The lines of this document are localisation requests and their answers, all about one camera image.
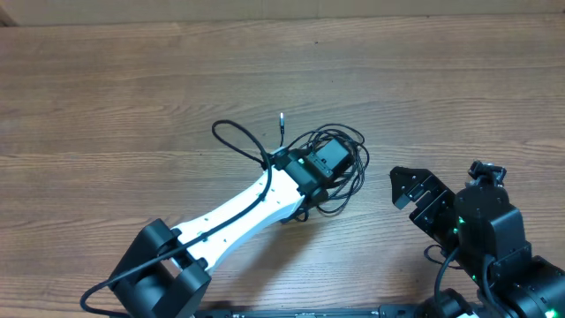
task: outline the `wall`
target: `wall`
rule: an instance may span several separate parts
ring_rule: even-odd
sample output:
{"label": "wall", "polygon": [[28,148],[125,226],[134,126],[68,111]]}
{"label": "wall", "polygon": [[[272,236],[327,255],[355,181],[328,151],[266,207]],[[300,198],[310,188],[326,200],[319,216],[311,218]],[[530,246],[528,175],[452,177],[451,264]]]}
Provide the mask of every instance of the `wall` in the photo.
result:
{"label": "wall", "polygon": [[563,0],[0,0],[17,26],[218,19],[556,13]]}

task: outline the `wooden table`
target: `wooden table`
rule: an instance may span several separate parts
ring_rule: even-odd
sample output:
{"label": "wooden table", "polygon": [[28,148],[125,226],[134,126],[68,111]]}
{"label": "wooden table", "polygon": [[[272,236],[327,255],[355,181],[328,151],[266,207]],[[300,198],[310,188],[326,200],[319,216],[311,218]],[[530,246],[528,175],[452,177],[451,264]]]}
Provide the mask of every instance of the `wooden table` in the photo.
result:
{"label": "wooden table", "polygon": [[[229,118],[267,149],[328,122],[372,161],[339,216],[275,224],[214,274],[205,306],[374,307],[432,295],[432,243],[388,172],[454,191],[503,164],[534,253],[565,267],[565,16],[323,19],[0,29],[0,315],[90,317],[79,296],[137,232],[200,216],[260,169],[217,142]],[[222,129],[234,143],[251,142]],[[445,287],[477,287],[448,271]],[[109,291],[93,305],[118,309]]]}

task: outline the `green light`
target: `green light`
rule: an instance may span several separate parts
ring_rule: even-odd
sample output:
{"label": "green light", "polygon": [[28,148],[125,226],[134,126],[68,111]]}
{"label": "green light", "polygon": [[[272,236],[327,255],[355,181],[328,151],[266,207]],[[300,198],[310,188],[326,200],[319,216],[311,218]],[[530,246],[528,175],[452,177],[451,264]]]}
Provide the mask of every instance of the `green light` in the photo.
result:
{"label": "green light", "polygon": [[557,318],[557,313],[553,309],[546,311],[546,318]]}

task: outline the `white arm segment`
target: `white arm segment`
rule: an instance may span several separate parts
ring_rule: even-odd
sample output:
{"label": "white arm segment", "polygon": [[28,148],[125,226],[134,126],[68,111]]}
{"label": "white arm segment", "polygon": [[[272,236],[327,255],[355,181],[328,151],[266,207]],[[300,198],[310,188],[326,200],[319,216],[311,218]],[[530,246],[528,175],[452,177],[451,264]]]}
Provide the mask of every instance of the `white arm segment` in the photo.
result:
{"label": "white arm segment", "polygon": [[[173,227],[182,232],[178,241],[181,244],[189,242],[243,211],[263,192],[266,183],[265,171],[247,190],[219,208]],[[211,235],[206,241],[188,247],[187,250],[196,260],[203,257],[207,261],[206,272],[211,275],[231,252],[270,224],[291,216],[303,200],[304,196],[298,192],[298,184],[285,171],[273,168],[271,188],[264,201],[236,222]]]}

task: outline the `wooden surface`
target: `wooden surface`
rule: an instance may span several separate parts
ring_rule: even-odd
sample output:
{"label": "wooden surface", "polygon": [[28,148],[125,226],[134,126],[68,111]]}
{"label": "wooden surface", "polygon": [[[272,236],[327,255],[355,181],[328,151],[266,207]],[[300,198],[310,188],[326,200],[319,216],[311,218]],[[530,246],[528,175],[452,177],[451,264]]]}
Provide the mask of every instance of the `wooden surface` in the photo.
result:
{"label": "wooden surface", "polygon": [[[217,142],[229,118],[267,149],[341,122],[367,138],[338,217],[275,224],[214,274],[205,306],[372,307],[432,295],[432,241],[388,172],[453,190],[504,164],[534,253],[565,267],[565,16],[210,22],[0,30],[0,316],[88,317],[79,296],[141,227],[219,206],[260,174]],[[240,147],[251,142],[228,129]],[[445,287],[475,299],[448,271]],[[108,292],[93,304],[119,308]]]}
{"label": "wooden surface", "polygon": [[561,13],[564,0],[0,0],[9,25]]}

